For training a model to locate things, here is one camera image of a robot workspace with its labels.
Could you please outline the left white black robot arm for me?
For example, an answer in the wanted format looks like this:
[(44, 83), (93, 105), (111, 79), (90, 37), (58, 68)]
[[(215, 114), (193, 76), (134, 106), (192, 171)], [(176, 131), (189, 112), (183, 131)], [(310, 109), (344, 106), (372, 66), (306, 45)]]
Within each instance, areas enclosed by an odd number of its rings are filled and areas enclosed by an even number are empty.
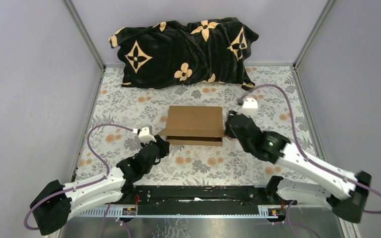
[(134, 197), (134, 182), (148, 174), (154, 165), (169, 154), (170, 143), (155, 136), (155, 141), (143, 144), (133, 156), (112, 167), (107, 174), (62, 184), (48, 183), (30, 204), (32, 215), (43, 236), (61, 229), (74, 216), (106, 203), (130, 203)]

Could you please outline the brown cardboard box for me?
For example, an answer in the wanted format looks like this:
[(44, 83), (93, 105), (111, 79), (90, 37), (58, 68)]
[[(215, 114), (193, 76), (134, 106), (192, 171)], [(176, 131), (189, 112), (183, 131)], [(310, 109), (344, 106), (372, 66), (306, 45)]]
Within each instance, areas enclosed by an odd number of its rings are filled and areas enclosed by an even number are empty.
[(221, 146), (223, 110), (213, 106), (170, 106), (166, 126), (158, 135), (172, 145)]

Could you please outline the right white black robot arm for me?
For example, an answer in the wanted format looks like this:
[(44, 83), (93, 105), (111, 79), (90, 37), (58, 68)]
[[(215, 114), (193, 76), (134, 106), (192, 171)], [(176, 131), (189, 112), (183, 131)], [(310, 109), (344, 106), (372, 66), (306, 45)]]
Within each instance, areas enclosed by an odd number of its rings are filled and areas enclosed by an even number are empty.
[(262, 131), (252, 118), (229, 111), (225, 135), (235, 138), (242, 149), (255, 158), (291, 169), (311, 183), (296, 182), (273, 176), (265, 190), (266, 201), (277, 204), (295, 200), (327, 208), (337, 217), (359, 223), (369, 196), (364, 186), (372, 177), (365, 171), (357, 173), (333, 166), (303, 150), (289, 138), (274, 132)]

